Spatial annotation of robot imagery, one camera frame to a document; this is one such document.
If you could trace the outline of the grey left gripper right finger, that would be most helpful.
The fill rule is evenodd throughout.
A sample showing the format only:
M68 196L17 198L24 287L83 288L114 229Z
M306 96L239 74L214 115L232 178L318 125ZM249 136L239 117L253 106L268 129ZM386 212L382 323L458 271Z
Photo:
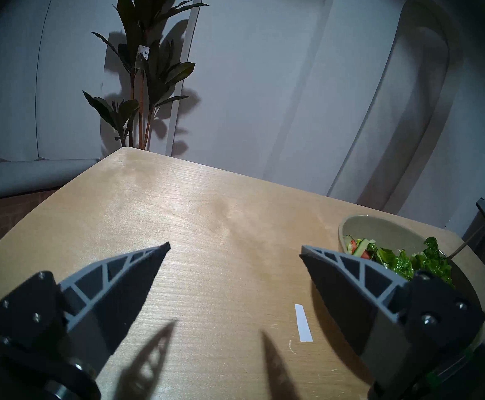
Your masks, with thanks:
M300 258L374 378L369 393L435 393L473 355L485 313L429 271L408 281L372 260L304 245Z

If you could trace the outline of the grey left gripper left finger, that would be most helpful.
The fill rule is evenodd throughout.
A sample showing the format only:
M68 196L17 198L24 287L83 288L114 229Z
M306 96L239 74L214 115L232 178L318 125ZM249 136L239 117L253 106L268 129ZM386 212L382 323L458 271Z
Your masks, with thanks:
M96 261L57 283L43 270L0 299L0 337L29 353L77 358L98 374L142 310L171 246Z

